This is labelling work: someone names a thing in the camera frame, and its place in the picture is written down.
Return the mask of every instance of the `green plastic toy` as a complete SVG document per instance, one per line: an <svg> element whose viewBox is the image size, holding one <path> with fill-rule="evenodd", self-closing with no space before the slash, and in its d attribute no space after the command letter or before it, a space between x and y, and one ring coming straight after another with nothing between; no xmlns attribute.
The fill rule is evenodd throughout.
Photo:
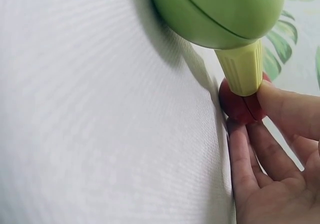
<svg viewBox="0 0 320 224"><path fill-rule="evenodd" d="M154 0L169 27L211 48L233 93L254 94L262 81L261 38L276 24L285 0Z"/></svg>

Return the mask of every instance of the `yellow ribbed handle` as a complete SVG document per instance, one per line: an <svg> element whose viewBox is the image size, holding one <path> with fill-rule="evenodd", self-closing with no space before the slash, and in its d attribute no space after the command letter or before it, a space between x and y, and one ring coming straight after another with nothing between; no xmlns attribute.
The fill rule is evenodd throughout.
<svg viewBox="0 0 320 224"><path fill-rule="evenodd" d="M261 40L236 49L215 50L230 90L242 97L256 93L263 78Z"/></svg>

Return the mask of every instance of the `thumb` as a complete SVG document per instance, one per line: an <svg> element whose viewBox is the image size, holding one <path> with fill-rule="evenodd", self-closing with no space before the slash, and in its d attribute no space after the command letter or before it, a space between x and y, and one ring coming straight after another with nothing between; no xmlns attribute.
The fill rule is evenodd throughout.
<svg viewBox="0 0 320 224"><path fill-rule="evenodd" d="M275 124L291 133L319 141L320 97L281 90L263 81L257 98Z"/></svg>

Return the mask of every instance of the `finger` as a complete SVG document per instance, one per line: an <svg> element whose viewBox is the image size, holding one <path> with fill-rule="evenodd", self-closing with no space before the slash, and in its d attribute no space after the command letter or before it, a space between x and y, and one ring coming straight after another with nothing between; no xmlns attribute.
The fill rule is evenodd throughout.
<svg viewBox="0 0 320 224"><path fill-rule="evenodd" d="M249 196L259 190L250 163L246 128L233 120L227 121L229 152L235 204L241 206Z"/></svg>
<svg viewBox="0 0 320 224"><path fill-rule="evenodd" d="M247 126L251 145L266 173L275 181L295 178L300 170L262 122Z"/></svg>
<svg viewBox="0 0 320 224"><path fill-rule="evenodd" d="M278 127L288 146L298 157L301 164L305 167L308 159L315 152L318 152L318 141L305 138L303 136L285 131Z"/></svg>
<svg viewBox="0 0 320 224"><path fill-rule="evenodd" d="M251 168L252 168L253 174L255 176L255 179L256 179L259 187L264 188L264 187L272 184L274 181L271 179L270 176L268 176L267 174L265 174L262 171L261 166L257 160L256 153L253 150L250 143L248 145L248 148L249 148Z"/></svg>
<svg viewBox="0 0 320 224"><path fill-rule="evenodd" d="M320 97L277 89L263 81L257 97L270 119L286 131L319 141Z"/></svg>

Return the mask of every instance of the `fingernail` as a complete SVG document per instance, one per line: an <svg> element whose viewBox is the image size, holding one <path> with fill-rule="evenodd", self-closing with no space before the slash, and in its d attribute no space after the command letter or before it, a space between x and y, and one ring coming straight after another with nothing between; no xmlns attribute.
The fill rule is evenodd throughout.
<svg viewBox="0 0 320 224"><path fill-rule="evenodd" d="M266 86L268 86L268 87L272 87L272 88L274 88L274 87L275 87L275 85L274 85L272 82L267 81L267 80L262 80L261 85L266 85Z"/></svg>

